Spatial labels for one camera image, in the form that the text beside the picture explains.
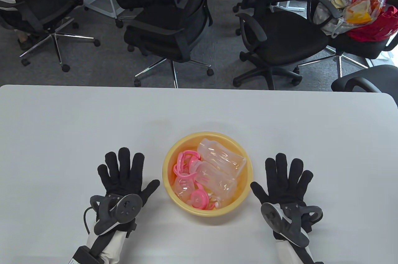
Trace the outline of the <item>person's right hand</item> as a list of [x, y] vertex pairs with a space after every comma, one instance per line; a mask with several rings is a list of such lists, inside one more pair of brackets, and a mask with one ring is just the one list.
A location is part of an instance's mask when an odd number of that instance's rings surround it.
[[253, 194], [261, 204], [297, 203], [300, 206], [306, 206], [304, 195], [314, 175], [311, 171], [304, 170], [301, 159], [294, 158], [289, 171], [287, 166], [287, 157], [284, 153], [278, 153], [275, 158], [266, 159], [267, 192], [257, 182], [250, 184]]

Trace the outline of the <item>person's left hand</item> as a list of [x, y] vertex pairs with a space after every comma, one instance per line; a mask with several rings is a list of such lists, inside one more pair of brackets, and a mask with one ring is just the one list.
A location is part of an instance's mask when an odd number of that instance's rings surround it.
[[142, 189], [145, 156], [135, 153], [133, 159], [130, 158], [130, 150], [126, 147], [120, 148], [118, 154], [108, 152], [105, 155], [105, 164], [98, 166], [98, 175], [107, 195], [136, 194], [145, 206], [149, 197], [158, 189], [160, 181], [154, 179]]

